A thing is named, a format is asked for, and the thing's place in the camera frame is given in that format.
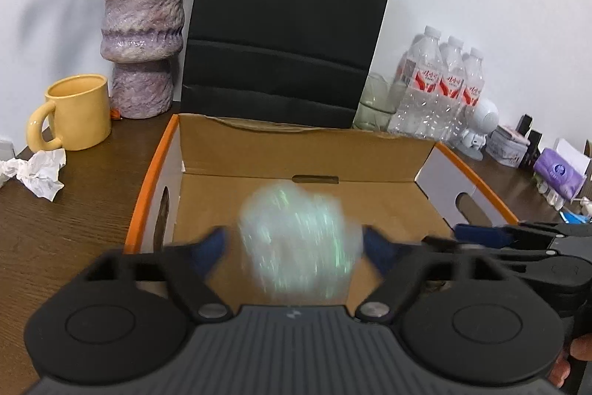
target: white power outlet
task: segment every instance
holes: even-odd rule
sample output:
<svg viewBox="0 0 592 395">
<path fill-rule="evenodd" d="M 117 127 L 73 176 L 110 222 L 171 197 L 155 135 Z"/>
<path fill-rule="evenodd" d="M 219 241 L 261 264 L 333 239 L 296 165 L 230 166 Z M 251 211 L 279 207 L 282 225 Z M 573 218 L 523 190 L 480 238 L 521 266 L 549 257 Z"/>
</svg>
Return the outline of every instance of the white power outlet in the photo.
<svg viewBox="0 0 592 395">
<path fill-rule="evenodd" d="M 0 140 L 0 161 L 14 158 L 14 146 L 10 141 Z"/>
</svg>

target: wall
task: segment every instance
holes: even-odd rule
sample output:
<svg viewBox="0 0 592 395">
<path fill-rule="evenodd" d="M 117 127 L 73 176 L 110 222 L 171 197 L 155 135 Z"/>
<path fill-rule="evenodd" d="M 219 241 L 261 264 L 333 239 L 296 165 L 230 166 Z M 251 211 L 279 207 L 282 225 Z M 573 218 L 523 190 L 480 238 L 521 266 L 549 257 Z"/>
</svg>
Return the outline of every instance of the wall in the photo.
<svg viewBox="0 0 592 395">
<path fill-rule="evenodd" d="M 0 0 L 0 13 L 0 137 L 20 150 L 50 83 L 110 74 L 99 54 L 102 0 Z M 392 77 L 426 24 L 484 51 L 484 94 L 503 123 L 528 112 L 545 145 L 561 135 L 583 148 L 592 138 L 583 120 L 592 94 L 592 0 L 389 0 L 371 69 Z"/>
</svg>

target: crumpled iridescent plastic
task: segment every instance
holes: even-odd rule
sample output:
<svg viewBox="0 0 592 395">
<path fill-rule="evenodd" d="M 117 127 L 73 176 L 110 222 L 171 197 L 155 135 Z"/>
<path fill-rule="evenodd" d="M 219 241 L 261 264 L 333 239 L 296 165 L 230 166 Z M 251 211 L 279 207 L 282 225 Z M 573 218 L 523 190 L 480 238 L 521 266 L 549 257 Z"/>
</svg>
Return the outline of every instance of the crumpled iridescent plastic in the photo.
<svg viewBox="0 0 592 395">
<path fill-rule="evenodd" d="M 362 227 L 339 200 L 290 181 L 257 191 L 240 213 L 248 263 L 263 290 L 284 304 L 344 302 L 362 254 Z"/>
</svg>

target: gray ribbed panel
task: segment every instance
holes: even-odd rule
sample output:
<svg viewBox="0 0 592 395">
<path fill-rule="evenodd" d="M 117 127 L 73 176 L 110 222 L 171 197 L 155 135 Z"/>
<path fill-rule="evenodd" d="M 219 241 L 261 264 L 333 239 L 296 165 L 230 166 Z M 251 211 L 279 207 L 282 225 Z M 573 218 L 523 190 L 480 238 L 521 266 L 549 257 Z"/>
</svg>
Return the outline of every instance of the gray ribbed panel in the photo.
<svg viewBox="0 0 592 395">
<path fill-rule="evenodd" d="M 383 326 L 357 323 L 343 307 L 245 307 L 197 328 L 158 371 L 111 387 L 43 379 L 29 395 L 558 395 L 539 380 L 472 388 L 427 372 Z"/>
</svg>

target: purple tissue pack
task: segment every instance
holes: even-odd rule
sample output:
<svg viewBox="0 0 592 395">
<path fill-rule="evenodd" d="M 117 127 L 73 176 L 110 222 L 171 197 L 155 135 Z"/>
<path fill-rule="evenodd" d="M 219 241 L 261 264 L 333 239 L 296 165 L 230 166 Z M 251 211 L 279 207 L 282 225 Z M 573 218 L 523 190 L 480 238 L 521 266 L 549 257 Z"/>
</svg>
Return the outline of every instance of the purple tissue pack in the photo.
<svg viewBox="0 0 592 395">
<path fill-rule="evenodd" d="M 552 149 L 543 150 L 533 169 L 565 200 L 572 201 L 584 186 L 585 177 Z"/>
</svg>

